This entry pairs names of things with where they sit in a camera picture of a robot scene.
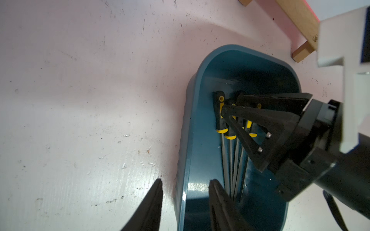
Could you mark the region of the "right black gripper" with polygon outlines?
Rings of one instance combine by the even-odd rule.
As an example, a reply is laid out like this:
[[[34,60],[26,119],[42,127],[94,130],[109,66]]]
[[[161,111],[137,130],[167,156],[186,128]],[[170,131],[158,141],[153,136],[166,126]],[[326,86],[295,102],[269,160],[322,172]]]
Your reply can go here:
[[[369,218],[370,138],[358,133],[358,144],[340,151],[342,103],[313,100],[301,117],[296,115],[311,98],[310,93],[240,94],[237,106],[224,106],[221,115],[260,172],[282,148],[286,152],[272,168],[280,181],[276,192],[285,201],[314,183],[324,190],[337,219],[341,214],[335,198]]]

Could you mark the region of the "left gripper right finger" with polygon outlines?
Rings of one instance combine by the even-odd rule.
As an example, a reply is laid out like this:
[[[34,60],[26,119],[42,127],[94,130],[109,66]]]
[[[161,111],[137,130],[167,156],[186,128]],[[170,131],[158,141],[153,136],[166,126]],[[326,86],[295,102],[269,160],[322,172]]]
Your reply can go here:
[[[216,179],[209,184],[209,204],[213,231],[254,231]]]

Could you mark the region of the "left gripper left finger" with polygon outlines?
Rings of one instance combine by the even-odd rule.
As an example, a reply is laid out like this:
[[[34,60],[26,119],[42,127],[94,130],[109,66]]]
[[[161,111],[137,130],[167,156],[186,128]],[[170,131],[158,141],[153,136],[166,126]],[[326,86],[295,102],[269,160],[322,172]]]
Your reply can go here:
[[[122,231],[158,231],[161,222],[163,182],[156,179]]]

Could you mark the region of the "file tool five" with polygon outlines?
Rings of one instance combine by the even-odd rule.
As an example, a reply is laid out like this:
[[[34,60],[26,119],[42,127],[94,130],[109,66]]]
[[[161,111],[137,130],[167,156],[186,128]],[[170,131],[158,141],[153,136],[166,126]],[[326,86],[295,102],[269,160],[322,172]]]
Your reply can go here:
[[[245,120],[244,130],[249,133],[251,125],[252,125],[251,121]],[[240,186],[241,186],[241,181],[242,181],[241,174],[243,172],[243,165],[244,165],[243,160],[244,160],[244,147],[241,144],[240,155],[239,155],[239,166],[238,166],[236,186],[235,186],[235,191],[234,191],[234,201],[237,201],[237,196],[238,196],[239,189],[240,189]]]

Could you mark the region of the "file tool four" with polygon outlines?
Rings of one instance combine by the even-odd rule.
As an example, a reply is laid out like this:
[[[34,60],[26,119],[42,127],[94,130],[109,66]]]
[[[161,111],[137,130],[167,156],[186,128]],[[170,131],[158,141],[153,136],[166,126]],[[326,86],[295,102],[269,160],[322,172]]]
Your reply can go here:
[[[234,144],[235,144],[235,139],[236,139],[236,135],[234,133],[234,131],[232,130],[232,128],[230,127],[229,124],[226,124],[227,125],[227,133],[226,133],[226,139],[228,140],[228,150],[229,150],[229,168],[230,168],[230,190],[231,190],[231,193],[230,193],[230,196],[232,198],[232,200],[234,200],[234,191],[235,191],[235,183],[234,183],[234,178],[235,178],[235,148],[234,148]]]

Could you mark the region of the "file tool three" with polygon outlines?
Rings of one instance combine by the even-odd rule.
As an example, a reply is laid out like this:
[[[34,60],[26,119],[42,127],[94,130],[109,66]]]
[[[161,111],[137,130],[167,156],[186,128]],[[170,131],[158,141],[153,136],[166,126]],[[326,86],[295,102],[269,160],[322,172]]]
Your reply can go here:
[[[223,165],[223,176],[224,176],[224,184],[225,184],[225,191],[227,195],[230,196],[230,172],[229,172],[229,165],[228,165],[228,158],[227,152],[225,147],[225,134],[228,132],[228,128],[226,125],[225,120],[221,115],[222,107],[225,104],[225,94],[223,91],[215,91],[213,93],[213,105],[214,105],[214,113],[216,118],[216,131],[218,134],[221,135],[221,154],[222,154],[222,165]]]

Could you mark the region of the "file tool six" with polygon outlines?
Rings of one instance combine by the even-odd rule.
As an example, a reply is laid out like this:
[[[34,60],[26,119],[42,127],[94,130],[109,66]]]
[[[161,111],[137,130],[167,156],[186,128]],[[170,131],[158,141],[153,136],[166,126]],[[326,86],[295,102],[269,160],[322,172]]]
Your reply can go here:
[[[247,130],[248,130],[248,133],[251,137],[257,137],[257,129],[258,129],[258,126],[255,125],[253,122],[251,121],[247,121]],[[244,188],[245,188],[245,179],[246,179],[246,173],[247,173],[247,166],[248,166],[248,161],[249,161],[249,157],[248,157],[248,154],[247,152],[245,152],[246,154],[246,162],[245,162],[245,168],[244,168],[244,171],[243,171],[243,178],[242,178],[242,186],[241,186],[241,195],[240,195],[240,198],[242,198],[243,194],[244,194]]]

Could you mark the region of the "file tool seven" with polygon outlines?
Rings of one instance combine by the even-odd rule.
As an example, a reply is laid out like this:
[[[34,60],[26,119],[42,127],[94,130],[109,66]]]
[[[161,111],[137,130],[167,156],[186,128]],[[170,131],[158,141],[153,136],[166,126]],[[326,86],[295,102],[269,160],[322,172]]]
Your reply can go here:
[[[237,103],[239,96],[240,96],[240,95],[245,95],[245,94],[246,94],[246,92],[245,92],[245,91],[243,91],[243,90],[239,90],[239,91],[235,92],[235,93],[234,93],[234,98],[233,98],[233,100],[234,100],[234,104],[235,104],[235,105],[239,105],[239,104]]]

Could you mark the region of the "wooden easel stand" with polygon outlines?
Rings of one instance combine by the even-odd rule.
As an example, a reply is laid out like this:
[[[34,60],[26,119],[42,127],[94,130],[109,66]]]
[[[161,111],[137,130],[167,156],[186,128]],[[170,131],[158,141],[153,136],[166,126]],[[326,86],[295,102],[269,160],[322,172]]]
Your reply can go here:
[[[291,41],[291,58],[299,63],[318,48],[320,21],[306,1],[256,1]]]

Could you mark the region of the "white board with pink frame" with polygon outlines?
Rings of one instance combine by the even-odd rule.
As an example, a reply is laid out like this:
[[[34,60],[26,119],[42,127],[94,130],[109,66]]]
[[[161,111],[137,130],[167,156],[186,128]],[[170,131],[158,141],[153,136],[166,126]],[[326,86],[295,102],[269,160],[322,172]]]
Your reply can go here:
[[[306,2],[320,21],[370,5],[370,0],[306,0]]]

